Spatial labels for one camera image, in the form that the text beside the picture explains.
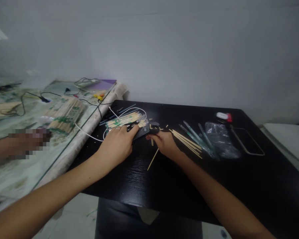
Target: glass table top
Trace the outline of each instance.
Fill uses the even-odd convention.
[[[67,94],[79,92],[79,89],[74,86],[73,82],[62,81],[54,81],[42,92],[63,95],[66,88],[71,90]],[[20,97],[25,91],[40,95],[39,90],[21,89],[18,87],[10,92],[0,92],[0,103],[20,101]],[[43,97],[52,100],[50,103],[44,103],[36,97],[31,97],[30,94],[26,95],[30,97],[23,97],[26,111],[23,116],[5,116],[3,119],[0,119],[0,139],[12,133],[14,129],[25,129],[29,126],[31,126],[31,129],[36,129],[41,126],[40,117],[51,107],[54,101],[60,98],[57,95],[43,93]],[[99,105],[97,98],[90,99],[89,102],[96,106]],[[84,110],[77,121],[80,127],[83,127],[97,110],[97,107],[94,105],[90,105],[85,101],[82,101],[82,103],[84,104]],[[16,111],[21,115],[23,113],[22,105],[18,106]],[[76,127],[69,135],[53,132],[49,145],[43,147],[41,151],[34,151],[27,159],[0,160],[0,197],[19,199],[32,191],[76,136],[77,132],[78,128]]]

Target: clear plastic bag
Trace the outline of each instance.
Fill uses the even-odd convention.
[[[206,122],[205,130],[207,137],[220,157],[228,159],[241,157],[239,150],[230,141],[225,125]]]

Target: red and white object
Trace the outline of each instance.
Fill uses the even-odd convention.
[[[232,115],[230,113],[227,113],[227,116],[228,116],[227,122],[232,122],[233,121],[232,120]]]
[[[227,115],[227,114],[224,114],[224,113],[221,113],[221,112],[218,112],[218,113],[216,114],[216,116],[217,116],[218,118],[223,119],[223,120],[227,120],[227,119],[228,119],[228,115]]]

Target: person's lap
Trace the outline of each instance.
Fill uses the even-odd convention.
[[[99,198],[95,238],[202,239],[202,223],[160,213],[151,225],[141,220],[137,207]]]

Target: stack of chopsticks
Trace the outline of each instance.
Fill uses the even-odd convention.
[[[147,120],[142,119],[142,118],[143,118],[143,115],[141,113],[133,112],[133,113],[127,114],[125,116],[121,116],[120,118],[116,118],[116,119],[108,121],[106,123],[106,127],[108,129],[111,129],[111,128],[115,128],[115,127],[118,127],[118,126],[122,126],[124,124],[132,123],[132,122],[137,121],[137,120],[140,121],[138,126],[143,127],[147,124]]]
[[[187,139],[186,137],[184,137],[183,135],[181,135],[180,133],[178,133],[177,131],[175,130],[170,130],[172,132],[172,134],[177,138],[179,139],[179,141],[181,141],[187,148],[189,148],[191,151],[193,151],[193,153],[195,153],[198,157],[200,157],[201,159],[203,159],[199,153],[201,153],[202,151],[202,148],[194,143],[193,141]]]
[[[62,98],[45,113],[53,121],[49,128],[61,133],[70,133],[75,122],[83,111],[81,101],[76,97],[62,96]]]

